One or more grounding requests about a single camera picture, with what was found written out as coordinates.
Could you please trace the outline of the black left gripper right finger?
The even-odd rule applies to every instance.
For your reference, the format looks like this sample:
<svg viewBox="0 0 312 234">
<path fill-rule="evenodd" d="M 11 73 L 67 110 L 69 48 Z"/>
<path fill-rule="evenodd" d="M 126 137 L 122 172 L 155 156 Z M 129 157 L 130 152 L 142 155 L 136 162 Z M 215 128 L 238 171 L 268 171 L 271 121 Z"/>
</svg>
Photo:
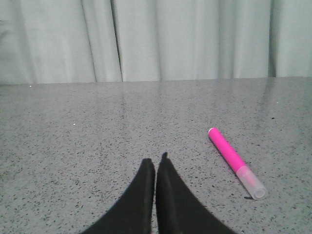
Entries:
<svg viewBox="0 0 312 234">
<path fill-rule="evenodd" d="M 156 180 L 156 215 L 160 234 L 234 234 L 211 214 L 183 182 L 168 153 Z"/>
</svg>

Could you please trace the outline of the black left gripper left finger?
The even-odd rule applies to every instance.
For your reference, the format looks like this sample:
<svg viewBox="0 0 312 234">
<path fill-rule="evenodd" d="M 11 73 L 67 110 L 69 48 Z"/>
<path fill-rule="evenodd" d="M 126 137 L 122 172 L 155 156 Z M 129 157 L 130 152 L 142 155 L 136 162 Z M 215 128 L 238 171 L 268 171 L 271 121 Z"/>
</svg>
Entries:
<svg viewBox="0 0 312 234">
<path fill-rule="evenodd" d="M 84 234 L 150 234 L 155 168 L 150 158 L 141 165 L 119 200 Z"/>
</svg>

